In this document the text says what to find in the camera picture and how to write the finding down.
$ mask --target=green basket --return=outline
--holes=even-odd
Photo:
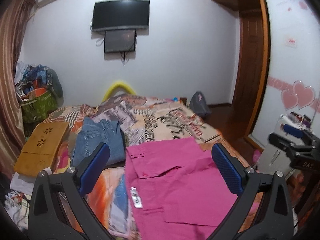
[[[57,101],[50,91],[20,103],[20,106],[24,123],[42,122],[58,108]]]

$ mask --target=blue gripper pad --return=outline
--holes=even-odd
[[[291,134],[294,137],[297,138],[302,138],[303,137],[303,132],[297,128],[292,127],[291,125],[285,124],[283,126],[283,131],[286,133]]]
[[[93,190],[93,187],[103,171],[103,168],[106,166],[109,158],[109,146],[107,144],[103,144],[80,178],[79,193],[82,197],[86,194],[89,194]]]
[[[246,183],[244,166],[221,143],[213,145],[211,155],[230,192],[240,196]]]

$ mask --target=brown curtain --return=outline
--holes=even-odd
[[[0,19],[0,172],[9,178],[25,143],[13,79],[34,4],[35,0],[13,0]]]

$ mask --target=yellow tube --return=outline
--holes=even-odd
[[[128,94],[133,94],[135,95],[136,92],[126,83],[124,83],[123,81],[116,81],[114,82],[108,89],[108,91],[105,93],[103,100],[102,101],[106,101],[107,99],[109,99],[109,97],[112,95],[112,92],[117,89],[117,88],[122,88],[124,89]]]

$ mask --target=baseboard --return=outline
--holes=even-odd
[[[251,137],[249,137],[249,135],[244,137],[244,140],[249,143],[253,148],[256,148],[257,150],[259,150],[261,153],[263,152],[263,148],[257,144],[254,140],[252,140]]]
[[[216,104],[216,105],[208,105],[209,107],[223,107],[223,106],[228,106],[231,107],[230,103],[223,103],[223,104]]]

